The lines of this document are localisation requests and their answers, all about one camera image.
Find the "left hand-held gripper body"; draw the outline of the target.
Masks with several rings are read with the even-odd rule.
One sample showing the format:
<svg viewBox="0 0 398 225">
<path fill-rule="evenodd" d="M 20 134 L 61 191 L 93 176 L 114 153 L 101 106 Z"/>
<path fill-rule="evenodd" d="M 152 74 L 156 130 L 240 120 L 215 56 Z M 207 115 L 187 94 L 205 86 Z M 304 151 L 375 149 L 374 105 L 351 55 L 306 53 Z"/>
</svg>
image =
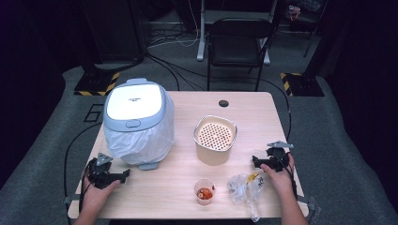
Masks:
<svg viewBox="0 0 398 225">
<path fill-rule="evenodd" d="M 111 157 L 98 153 L 97 157 L 88 162 L 88 180 L 96 188 L 107 188 L 114 182 L 115 176 L 109 172 L 112 160 Z"/>
</svg>

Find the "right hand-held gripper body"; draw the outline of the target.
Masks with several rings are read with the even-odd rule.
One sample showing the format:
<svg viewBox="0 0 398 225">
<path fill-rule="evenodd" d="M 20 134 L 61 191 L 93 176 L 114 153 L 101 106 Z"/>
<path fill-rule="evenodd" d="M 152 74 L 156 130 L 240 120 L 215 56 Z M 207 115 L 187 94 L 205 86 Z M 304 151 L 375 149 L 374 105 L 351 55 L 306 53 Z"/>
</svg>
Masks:
<svg viewBox="0 0 398 225">
<path fill-rule="evenodd" d="M 291 153 L 285 151 L 285 147 L 291 147 L 291 144 L 281 141 L 268 143 L 268 166 L 277 173 L 282 170 L 286 170 L 289 173 L 292 172 L 290 164 Z"/>
</svg>

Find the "fruit tea leftovers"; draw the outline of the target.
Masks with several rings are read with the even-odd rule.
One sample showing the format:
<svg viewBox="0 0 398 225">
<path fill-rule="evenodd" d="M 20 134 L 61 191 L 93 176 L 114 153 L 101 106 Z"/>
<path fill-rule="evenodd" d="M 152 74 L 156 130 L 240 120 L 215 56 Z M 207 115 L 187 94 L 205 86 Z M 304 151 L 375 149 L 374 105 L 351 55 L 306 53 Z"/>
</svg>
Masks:
<svg viewBox="0 0 398 225">
<path fill-rule="evenodd" d="M 197 197 L 201 200 L 210 200 L 213 197 L 213 193 L 207 187 L 201 187 L 197 193 Z"/>
</svg>

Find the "clear plastic cup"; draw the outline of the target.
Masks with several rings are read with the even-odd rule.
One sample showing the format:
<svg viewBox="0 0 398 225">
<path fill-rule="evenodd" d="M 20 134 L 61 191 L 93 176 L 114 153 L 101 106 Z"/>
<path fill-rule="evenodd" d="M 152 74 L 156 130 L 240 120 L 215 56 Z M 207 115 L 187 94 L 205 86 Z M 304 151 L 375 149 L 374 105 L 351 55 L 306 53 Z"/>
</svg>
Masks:
<svg viewBox="0 0 398 225">
<path fill-rule="evenodd" d="M 211 190 L 211 192 L 213 193 L 213 197 L 214 197 L 214 196 L 215 196 L 215 190 L 216 190 L 215 184 L 214 184 L 210 179 L 203 178 L 203 179 L 198 180 L 198 181 L 196 182 L 196 184 L 194 185 L 194 194 L 195 194 L 195 196 L 196 196 L 197 202 L 198 202 L 199 204 L 201 204 L 201 205 L 208 205 L 208 204 L 210 204 L 211 201 L 212 201 L 212 199 L 213 199 L 213 197 L 212 197 L 210 200 L 201 200 L 201 199 L 199 199 L 199 198 L 197 197 L 196 193 L 197 193 L 197 191 L 198 191 L 200 188 L 209 188 L 209 189 Z"/>
</svg>

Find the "person's left hand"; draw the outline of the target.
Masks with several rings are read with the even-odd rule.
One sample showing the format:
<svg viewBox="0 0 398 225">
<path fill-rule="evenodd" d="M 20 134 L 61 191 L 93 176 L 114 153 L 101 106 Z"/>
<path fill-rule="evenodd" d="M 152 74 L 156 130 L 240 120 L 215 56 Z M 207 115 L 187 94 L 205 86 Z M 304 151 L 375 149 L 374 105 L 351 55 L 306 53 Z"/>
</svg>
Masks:
<svg viewBox="0 0 398 225">
<path fill-rule="evenodd" d="M 84 200 L 83 200 L 83 208 L 81 214 L 95 218 L 99 214 L 103 206 L 106 204 L 110 195 L 119 186 L 120 186 L 119 180 L 114 181 L 108 187 L 105 187 L 103 189 L 88 184 L 84 188 Z"/>
</svg>

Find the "person's right hand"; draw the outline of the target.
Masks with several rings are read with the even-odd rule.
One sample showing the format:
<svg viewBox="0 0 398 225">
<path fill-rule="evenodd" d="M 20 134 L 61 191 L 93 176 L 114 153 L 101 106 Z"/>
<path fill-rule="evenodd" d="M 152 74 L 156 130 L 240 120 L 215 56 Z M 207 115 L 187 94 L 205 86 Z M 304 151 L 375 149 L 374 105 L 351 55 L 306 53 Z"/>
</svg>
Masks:
<svg viewBox="0 0 398 225">
<path fill-rule="evenodd" d="M 296 195 L 293 189 L 294 158 L 288 154 L 289 164 L 281 172 L 275 172 L 268 165 L 262 164 L 260 168 L 268 174 L 271 184 L 274 186 L 280 199 L 290 198 L 295 200 Z"/>
</svg>

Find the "clear wrapper with yellow label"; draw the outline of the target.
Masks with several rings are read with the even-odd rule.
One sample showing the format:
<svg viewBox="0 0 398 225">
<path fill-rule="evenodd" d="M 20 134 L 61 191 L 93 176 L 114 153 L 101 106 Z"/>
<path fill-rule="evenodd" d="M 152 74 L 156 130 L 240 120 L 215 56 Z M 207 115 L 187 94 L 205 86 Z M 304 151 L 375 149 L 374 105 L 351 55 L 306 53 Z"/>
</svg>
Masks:
<svg viewBox="0 0 398 225">
<path fill-rule="evenodd" d="M 261 199 L 263 185 L 264 179 L 259 173 L 253 173 L 249 175 L 246 184 L 246 191 L 248 203 L 251 207 L 251 217 L 253 222 L 257 222 L 260 219 L 257 202 Z"/>
</svg>

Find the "crumpled clear plastic bag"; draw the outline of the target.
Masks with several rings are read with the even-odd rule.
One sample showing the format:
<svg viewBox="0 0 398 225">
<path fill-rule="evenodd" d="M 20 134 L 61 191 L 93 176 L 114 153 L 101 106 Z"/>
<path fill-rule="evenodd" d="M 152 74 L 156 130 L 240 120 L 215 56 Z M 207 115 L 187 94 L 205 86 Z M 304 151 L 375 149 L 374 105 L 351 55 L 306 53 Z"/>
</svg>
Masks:
<svg viewBox="0 0 398 225">
<path fill-rule="evenodd" d="M 248 192 L 249 175 L 241 173 L 234 175 L 228 182 L 230 198 L 234 204 L 248 203 L 250 201 Z"/>
</svg>

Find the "white plastic trash bag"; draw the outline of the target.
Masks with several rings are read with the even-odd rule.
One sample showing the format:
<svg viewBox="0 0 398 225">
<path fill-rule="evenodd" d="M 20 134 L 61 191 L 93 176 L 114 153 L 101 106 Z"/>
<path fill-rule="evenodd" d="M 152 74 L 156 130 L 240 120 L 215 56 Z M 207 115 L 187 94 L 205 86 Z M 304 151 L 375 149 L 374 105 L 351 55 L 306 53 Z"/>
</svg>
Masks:
<svg viewBox="0 0 398 225">
<path fill-rule="evenodd" d="M 165 115 L 154 127 L 141 131 L 121 132 L 104 126 L 107 149 L 113 158 L 121 158 L 130 165 L 162 161 L 175 141 L 174 102 L 166 96 Z"/>
</svg>

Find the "grey table corner clamp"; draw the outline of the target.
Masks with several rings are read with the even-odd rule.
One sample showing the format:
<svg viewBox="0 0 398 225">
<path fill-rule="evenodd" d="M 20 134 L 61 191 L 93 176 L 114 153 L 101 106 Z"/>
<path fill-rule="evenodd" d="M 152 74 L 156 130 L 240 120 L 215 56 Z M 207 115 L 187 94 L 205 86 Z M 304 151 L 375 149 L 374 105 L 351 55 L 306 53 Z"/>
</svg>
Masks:
<svg viewBox="0 0 398 225">
<path fill-rule="evenodd" d="M 306 218 L 314 218 L 319 214 L 320 208 L 318 207 L 318 204 L 315 202 L 314 198 L 298 196 L 298 201 L 300 203 L 304 203 L 309 209 L 309 214 L 306 216 Z"/>
<path fill-rule="evenodd" d="M 79 200 L 80 200 L 80 195 L 74 194 L 72 196 L 65 196 L 62 203 L 71 204 L 73 201 L 79 201 Z"/>
</svg>

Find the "beige strainer bucket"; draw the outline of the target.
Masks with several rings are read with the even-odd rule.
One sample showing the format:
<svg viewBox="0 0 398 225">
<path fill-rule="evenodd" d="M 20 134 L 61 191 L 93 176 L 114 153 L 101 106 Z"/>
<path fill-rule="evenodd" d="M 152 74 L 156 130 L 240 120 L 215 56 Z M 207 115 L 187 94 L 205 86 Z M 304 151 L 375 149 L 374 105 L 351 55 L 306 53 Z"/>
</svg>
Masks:
<svg viewBox="0 0 398 225">
<path fill-rule="evenodd" d="M 228 160 L 236 138 L 236 124 L 216 115 L 202 117 L 193 132 L 196 154 L 210 166 L 219 166 Z"/>
</svg>

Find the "yellow-black striped stand base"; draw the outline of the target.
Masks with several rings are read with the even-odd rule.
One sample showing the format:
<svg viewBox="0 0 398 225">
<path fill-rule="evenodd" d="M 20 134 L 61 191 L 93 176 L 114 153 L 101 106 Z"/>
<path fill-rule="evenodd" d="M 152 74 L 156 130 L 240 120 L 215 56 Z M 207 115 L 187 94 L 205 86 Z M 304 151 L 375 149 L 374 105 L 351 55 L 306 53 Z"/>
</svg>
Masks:
<svg viewBox="0 0 398 225">
<path fill-rule="evenodd" d="M 85 74 L 74 88 L 79 96 L 107 96 L 114 88 L 120 73 Z"/>
<path fill-rule="evenodd" d="M 281 73 L 283 88 L 290 97 L 323 97 L 324 93 L 316 78 L 307 78 L 300 73 Z"/>
</svg>

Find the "black folding chair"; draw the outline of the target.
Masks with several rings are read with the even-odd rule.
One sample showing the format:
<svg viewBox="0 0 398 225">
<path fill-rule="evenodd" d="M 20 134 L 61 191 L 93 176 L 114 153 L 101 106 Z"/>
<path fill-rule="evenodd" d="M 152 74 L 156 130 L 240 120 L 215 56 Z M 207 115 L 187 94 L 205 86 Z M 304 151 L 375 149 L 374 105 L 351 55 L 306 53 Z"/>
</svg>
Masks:
<svg viewBox="0 0 398 225">
<path fill-rule="evenodd" d="M 253 18 L 222 18 L 214 22 L 208 35 L 207 90 L 210 89 L 211 68 L 257 68 L 254 90 L 261 80 L 268 43 L 260 43 L 273 35 L 270 21 Z"/>
</svg>

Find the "dark cabinet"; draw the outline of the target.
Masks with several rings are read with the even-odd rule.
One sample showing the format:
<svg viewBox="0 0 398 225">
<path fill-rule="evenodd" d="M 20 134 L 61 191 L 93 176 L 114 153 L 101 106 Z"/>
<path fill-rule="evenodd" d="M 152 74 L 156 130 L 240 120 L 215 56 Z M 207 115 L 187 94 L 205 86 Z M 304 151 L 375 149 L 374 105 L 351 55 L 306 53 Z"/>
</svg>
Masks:
<svg viewBox="0 0 398 225">
<path fill-rule="evenodd" d="M 81 0 L 103 63 L 139 64 L 145 57 L 145 28 L 137 0 Z"/>
</svg>

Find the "white desk frame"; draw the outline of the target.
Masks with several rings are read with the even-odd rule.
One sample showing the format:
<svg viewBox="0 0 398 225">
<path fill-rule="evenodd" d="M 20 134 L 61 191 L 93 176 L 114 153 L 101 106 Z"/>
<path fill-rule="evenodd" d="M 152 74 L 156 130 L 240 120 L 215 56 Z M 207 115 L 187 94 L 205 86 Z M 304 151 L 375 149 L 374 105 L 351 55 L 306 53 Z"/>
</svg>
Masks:
<svg viewBox="0 0 398 225">
<path fill-rule="evenodd" d="M 199 0 L 199 19 L 196 60 L 202 62 L 206 54 L 206 25 L 221 18 L 261 18 L 272 21 L 279 0 Z"/>
</svg>

